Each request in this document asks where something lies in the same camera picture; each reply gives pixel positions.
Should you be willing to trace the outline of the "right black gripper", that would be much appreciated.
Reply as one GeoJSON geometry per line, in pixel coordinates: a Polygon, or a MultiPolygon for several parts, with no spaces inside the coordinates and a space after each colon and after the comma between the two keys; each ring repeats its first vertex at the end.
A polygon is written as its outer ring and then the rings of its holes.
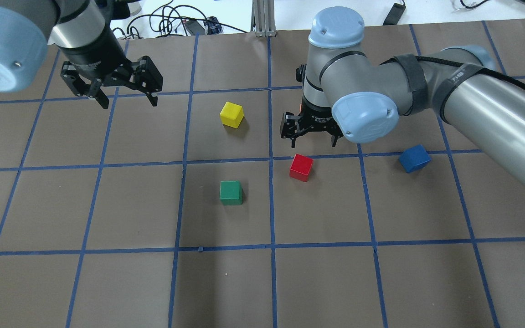
{"type": "Polygon", "coordinates": [[[337,145],[343,137],[339,125],[335,122],[331,108],[316,105],[303,98],[298,114],[284,112],[281,118],[280,137],[290,140],[290,147],[296,147],[296,140],[310,132],[327,132],[331,135],[331,147],[337,145]]]}

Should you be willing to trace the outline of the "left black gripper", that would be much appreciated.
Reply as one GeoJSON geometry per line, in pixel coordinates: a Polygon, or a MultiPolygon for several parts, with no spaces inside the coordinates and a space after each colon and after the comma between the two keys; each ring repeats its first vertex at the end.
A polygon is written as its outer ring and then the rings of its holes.
{"type": "Polygon", "coordinates": [[[61,78],[73,94],[90,94],[104,110],[110,100],[100,87],[127,87],[142,92],[151,106],[158,105],[163,76],[149,56],[131,62],[114,36],[100,36],[77,48],[60,47],[66,61],[61,78]]]}

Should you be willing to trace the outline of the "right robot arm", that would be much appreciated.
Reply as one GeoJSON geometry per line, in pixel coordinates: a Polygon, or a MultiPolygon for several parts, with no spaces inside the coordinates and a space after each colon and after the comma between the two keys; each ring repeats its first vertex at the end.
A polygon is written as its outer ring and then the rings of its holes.
{"type": "Polygon", "coordinates": [[[371,143],[401,116],[431,109],[525,185],[525,83],[494,70],[485,48],[450,46],[372,65],[362,50],[365,24],[353,9],[321,10],[308,36],[300,112],[286,112],[280,135],[294,145],[310,132],[371,143]]]}

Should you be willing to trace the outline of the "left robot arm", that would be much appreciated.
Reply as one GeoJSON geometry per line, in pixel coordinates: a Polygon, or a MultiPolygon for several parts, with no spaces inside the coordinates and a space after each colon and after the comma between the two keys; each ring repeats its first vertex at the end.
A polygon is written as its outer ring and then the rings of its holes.
{"type": "Polygon", "coordinates": [[[129,60],[94,0],[0,0],[0,92],[29,87],[48,44],[66,58],[61,78],[77,97],[109,105],[103,87],[125,87],[158,105],[163,76],[148,56],[129,60]]]}

